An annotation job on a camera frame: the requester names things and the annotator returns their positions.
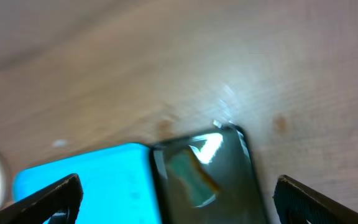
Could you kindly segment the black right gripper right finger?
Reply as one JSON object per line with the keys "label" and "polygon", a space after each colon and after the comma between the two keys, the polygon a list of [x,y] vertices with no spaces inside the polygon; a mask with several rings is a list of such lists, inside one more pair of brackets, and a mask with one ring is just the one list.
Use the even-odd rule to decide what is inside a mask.
{"label": "black right gripper right finger", "polygon": [[281,175],[273,201],[282,224],[358,224],[358,213],[301,182]]}

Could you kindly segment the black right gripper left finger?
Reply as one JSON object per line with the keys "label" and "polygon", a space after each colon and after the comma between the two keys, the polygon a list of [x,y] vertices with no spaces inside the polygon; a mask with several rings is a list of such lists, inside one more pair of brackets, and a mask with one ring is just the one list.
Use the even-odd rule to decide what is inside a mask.
{"label": "black right gripper left finger", "polygon": [[0,224],[76,222],[83,189],[70,174],[0,211]]}

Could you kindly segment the green yellow sponge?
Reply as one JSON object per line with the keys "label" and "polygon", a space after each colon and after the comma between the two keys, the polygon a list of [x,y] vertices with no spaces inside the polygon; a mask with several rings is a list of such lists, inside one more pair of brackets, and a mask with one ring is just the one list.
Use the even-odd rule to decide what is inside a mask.
{"label": "green yellow sponge", "polygon": [[220,193],[219,185],[203,169],[192,148],[175,153],[168,160],[168,169],[184,186],[192,207],[204,207],[213,202]]}

